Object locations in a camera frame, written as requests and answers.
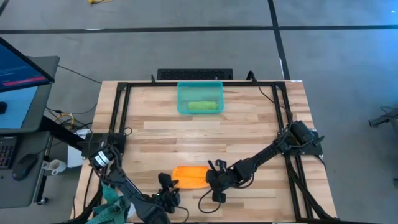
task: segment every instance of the teal plastic container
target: teal plastic container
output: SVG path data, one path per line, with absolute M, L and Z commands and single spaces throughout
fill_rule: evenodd
M 224 110 L 222 82 L 179 82 L 177 110 L 180 114 L 219 114 Z

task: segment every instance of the gray floor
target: gray floor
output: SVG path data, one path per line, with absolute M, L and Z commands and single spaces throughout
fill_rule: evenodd
M 384 25 L 398 23 L 394 1 L 274 0 L 282 26 Z M 11 1 L 0 29 L 84 29 L 272 24 L 267 1 L 114 0 Z M 344 220 L 396 223 L 397 141 L 389 125 L 372 129 L 379 106 L 398 105 L 398 30 L 283 31 L 292 79 L 304 81 L 315 126 L 325 135 L 327 174 L 338 216 Z M 59 55 L 60 64 L 97 80 L 148 80 L 158 68 L 233 68 L 235 78 L 253 70 L 281 79 L 271 31 L 135 34 L 3 35 L 26 55 Z M 48 106 L 85 111 L 100 86 L 61 68 Z M 90 122 L 93 113 L 78 116 Z M 60 145 L 53 157 L 65 158 Z M 42 207 L 0 210 L 2 223 L 67 220 L 79 170 L 49 179 Z M 58 189 L 62 184 L 67 191 Z

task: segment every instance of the white cup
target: white cup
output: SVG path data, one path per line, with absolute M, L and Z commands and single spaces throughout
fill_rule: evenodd
M 67 168 L 67 164 L 58 160 L 54 159 L 51 162 L 43 161 L 43 169 L 51 170 L 52 175 L 57 175 L 60 172 L 63 172 Z

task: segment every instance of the orange cloth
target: orange cloth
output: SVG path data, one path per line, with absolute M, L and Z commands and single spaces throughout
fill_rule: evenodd
M 200 189 L 208 187 L 206 173 L 208 166 L 178 166 L 173 170 L 172 180 L 178 180 L 175 187 L 180 189 Z

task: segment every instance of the black keyboard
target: black keyboard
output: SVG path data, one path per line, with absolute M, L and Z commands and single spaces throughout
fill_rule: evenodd
M 16 155 L 16 136 L 0 136 L 0 169 L 11 169 Z
M 158 69 L 158 80 L 232 80 L 232 69 Z

